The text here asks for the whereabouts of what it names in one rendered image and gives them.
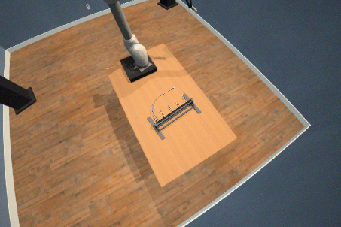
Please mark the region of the dark grey patch panel rack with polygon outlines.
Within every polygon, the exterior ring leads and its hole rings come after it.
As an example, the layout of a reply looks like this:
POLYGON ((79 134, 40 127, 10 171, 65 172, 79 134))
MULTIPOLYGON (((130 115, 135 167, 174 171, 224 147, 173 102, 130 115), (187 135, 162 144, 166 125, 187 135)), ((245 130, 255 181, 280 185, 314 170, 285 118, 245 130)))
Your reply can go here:
POLYGON ((162 118, 161 120, 156 120, 157 122, 155 123, 151 117, 148 117, 148 121, 151 123, 151 125, 154 127, 154 129, 156 130, 157 134, 161 137, 161 139, 163 140, 165 138, 165 136, 163 135, 163 133, 161 132, 162 129, 164 129, 165 127, 167 127, 169 124, 173 123, 174 121, 176 121, 179 117, 183 116, 185 113, 187 113, 189 110, 191 110, 192 108, 195 109, 195 111, 199 114, 202 111, 193 103, 193 99, 190 99, 186 94, 183 94, 182 96, 185 97, 185 100, 187 102, 185 102, 182 106, 178 107, 177 109, 173 110, 171 113, 169 113, 168 115, 164 115, 164 118, 162 118), (168 123, 167 125, 165 125, 164 127, 162 127, 161 129, 159 129, 159 127, 161 125, 163 125, 164 123, 168 122, 169 120, 171 120, 173 117, 175 117, 176 115, 178 115, 180 112, 182 112, 183 110, 185 110, 186 108, 192 106, 192 108, 190 108, 189 110, 185 111, 182 115, 180 115, 179 117, 175 118, 173 121, 171 121, 170 123, 168 123))

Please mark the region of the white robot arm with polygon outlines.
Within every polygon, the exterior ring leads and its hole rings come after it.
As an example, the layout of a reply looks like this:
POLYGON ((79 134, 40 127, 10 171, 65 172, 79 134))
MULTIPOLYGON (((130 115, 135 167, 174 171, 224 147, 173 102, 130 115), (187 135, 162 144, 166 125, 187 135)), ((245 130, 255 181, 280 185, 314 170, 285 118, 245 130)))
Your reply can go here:
POLYGON ((140 70, 142 73, 147 68, 151 67, 152 64, 148 63, 148 56, 146 56, 147 51, 143 45, 141 45, 136 36, 131 33, 128 22, 126 21, 126 17, 123 13, 122 7, 120 6, 120 0, 103 0, 105 1, 111 9, 113 16, 122 32, 123 42, 126 44, 125 48, 129 51, 130 54, 133 52, 133 56, 135 57, 135 66, 134 70, 140 70), (109 3, 111 2, 111 3, 109 3))

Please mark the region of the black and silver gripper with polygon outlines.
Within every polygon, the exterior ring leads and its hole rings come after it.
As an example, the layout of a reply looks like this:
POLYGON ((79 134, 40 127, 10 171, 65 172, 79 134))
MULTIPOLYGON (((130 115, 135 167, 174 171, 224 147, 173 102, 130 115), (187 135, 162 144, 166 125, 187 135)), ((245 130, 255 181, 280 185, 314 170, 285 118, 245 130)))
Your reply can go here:
POLYGON ((189 8, 192 8, 193 10, 195 10, 197 12, 197 9, 192 5, 191 0, 190 0, 190 4, 189 4, 188 0, 186 0, 186 2, 187 2, 187 5, 188 5, 189 8))

